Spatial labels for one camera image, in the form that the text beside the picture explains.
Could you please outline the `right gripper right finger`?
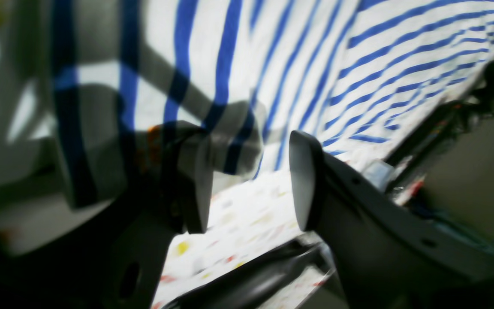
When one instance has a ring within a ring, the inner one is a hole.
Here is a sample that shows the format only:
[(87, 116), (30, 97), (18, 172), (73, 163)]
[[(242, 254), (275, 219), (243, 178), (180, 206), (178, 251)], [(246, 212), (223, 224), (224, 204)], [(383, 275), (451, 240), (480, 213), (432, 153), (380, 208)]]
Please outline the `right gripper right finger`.
[(298, 226), (331, 249), (351, 309), (494, 309), (494, 254), (422, 221), (318, 139), (289, 139)]

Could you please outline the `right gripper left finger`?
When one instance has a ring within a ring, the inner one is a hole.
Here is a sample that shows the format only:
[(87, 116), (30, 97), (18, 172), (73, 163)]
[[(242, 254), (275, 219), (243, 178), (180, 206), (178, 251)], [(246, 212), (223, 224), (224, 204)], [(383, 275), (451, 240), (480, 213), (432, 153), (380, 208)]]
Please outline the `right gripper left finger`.
[(140, 175), (120, 197), (133, 215), (118, 237), (118, 307), (151, 307), (173, 239), (205, 233), (213, 184), (210, 134), (177, 121), (139, 136)]

